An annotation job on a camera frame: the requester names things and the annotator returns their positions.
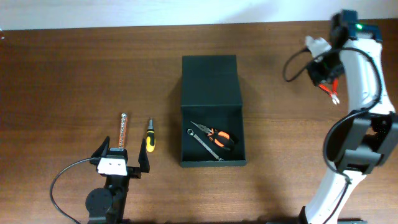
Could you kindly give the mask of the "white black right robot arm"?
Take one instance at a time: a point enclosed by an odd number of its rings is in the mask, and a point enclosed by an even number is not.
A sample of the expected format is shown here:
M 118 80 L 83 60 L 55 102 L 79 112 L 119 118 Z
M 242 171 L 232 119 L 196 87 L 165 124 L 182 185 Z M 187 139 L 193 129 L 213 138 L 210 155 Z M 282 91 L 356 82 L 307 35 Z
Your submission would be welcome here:
M 313 60 L 305 69 L 315 86 L 336 88 L 345 75 L 349 110 L 325 137 L 326 174 L 299 222 L 337 223 L 354 188 L 397 146 L 397 113 L 382 73 L 378 26 L 360 23 L 356 11 L 344 9 L 331 18 L 329 41 L 307 37 L 306 46 Z

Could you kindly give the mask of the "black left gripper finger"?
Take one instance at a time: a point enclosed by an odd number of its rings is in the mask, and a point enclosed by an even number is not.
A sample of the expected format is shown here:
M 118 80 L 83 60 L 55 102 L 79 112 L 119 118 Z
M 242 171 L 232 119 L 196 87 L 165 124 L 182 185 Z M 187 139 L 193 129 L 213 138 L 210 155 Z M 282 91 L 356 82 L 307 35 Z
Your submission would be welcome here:
M 141 149 L 139 152 L 138 163 L 139 163 L 140 171 L 142 173 L 150 172 L 150 164 L 149 164 L 149 159 L 147 156 L 146 140 L 145 139 L 143 139 L 142 143 L 141 143 Z
M 107 150 L 109 149 L 109 142 L 110 142 L 110 137 L 106 136 L 100 147 L 97 148 L 97 150 L 91 155 L 91 158 L 105 156 Z

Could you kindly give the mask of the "silver ratchet wrench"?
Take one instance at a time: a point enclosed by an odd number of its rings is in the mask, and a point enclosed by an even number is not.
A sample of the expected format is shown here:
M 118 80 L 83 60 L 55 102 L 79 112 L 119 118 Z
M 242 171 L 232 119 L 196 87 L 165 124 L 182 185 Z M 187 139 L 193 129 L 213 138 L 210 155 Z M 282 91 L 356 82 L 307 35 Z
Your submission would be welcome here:
M 187 129 L 187 134 L 194 137 L 217 161 L 224 161 L 219 155 L 217 155 L 203 140 L 201 140 L 192 129 Z

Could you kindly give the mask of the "black open gift box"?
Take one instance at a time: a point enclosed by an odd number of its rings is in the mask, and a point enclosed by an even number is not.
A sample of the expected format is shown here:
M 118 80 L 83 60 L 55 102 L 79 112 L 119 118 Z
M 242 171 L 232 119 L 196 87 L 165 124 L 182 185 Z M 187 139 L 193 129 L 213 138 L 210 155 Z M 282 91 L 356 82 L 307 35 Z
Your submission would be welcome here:
M 235 55 L 189 55 L 182 58 L 182 167 L 246 165 L 243 100 Z M 232 151 L 213 144 L 191 121 L 232 134 Z M 224 161 L 217 161 L 187 129 L 203 140 Z

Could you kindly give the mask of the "red handled wire cutters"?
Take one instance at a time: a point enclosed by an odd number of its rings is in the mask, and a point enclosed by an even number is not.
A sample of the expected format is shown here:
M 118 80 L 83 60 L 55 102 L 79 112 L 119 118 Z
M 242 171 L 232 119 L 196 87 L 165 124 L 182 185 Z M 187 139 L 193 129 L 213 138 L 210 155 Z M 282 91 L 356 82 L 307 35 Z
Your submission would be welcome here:
M 338 94 L 337 94 L 337 88 L 338 88 L 338 79 L 334 79 L 332 84 L 331 84 L 331 89 L 329 89 L 328 87 L 326 87 L 324 84 L 319 84 L 319 89 L 323 90 L 332 100 L 332 102 L 335 105 L 340 104 L 340 100 L 338 98 Z

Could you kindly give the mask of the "yellow black stubby screwdriver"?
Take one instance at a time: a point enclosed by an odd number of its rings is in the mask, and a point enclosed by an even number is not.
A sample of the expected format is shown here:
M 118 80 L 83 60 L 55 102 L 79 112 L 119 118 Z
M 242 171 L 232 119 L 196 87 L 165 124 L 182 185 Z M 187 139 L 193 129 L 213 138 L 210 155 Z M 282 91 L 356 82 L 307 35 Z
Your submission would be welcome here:
M 153 152 L 155 149 L 155 131 L 154 121 L 152 118 L 149 119 L 149 125 L 146 132 L 146 150 L 147 152 Z

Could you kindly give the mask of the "orange black long-nose pliers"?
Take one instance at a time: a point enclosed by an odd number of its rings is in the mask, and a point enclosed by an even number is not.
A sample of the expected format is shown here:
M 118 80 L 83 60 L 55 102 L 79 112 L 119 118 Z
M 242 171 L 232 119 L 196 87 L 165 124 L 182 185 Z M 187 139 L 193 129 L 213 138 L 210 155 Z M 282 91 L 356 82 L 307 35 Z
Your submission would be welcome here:
M 199 130 L 203 131 L 207 138 L 219 148 L 225 151 L 232 151 L 237 145 L 238 140 L 232 135 L 225 131 L 220 131 L 215 128 L 208 128 L 205 125 L 195 123 L 191 121 Z

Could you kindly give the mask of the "orange socket bit rail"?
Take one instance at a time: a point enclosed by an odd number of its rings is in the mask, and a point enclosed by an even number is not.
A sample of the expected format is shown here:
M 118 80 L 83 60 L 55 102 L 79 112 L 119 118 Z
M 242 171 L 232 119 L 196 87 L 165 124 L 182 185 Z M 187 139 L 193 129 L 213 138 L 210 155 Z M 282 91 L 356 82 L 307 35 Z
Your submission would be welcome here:
M 122 113 L 120 129 L 119 129 L 119 143 L 118 143 L 119 148 L 124 148 L 125 136 L 126 136 L 126 126 L 127 126 L 127 114 Z

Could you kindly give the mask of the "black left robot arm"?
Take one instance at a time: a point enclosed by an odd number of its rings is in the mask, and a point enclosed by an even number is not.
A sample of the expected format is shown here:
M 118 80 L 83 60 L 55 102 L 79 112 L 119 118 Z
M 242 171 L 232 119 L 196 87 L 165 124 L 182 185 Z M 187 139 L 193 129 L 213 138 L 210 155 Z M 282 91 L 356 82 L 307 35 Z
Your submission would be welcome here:
M 131 179 L 140 179 L 143 173 L 150 172 L 150 164 L 143 140 L 138 157 L 138 167 L 127 165 L 128 154 L 125 148 L 110 147 L 110 137 L 92 154 L 90 164 L 106 178 L 103 187 L 92 190 L 85 201 L 89 212 L 88 223 L 123 224 L 131 223 L 124 218 L 124 210 Z

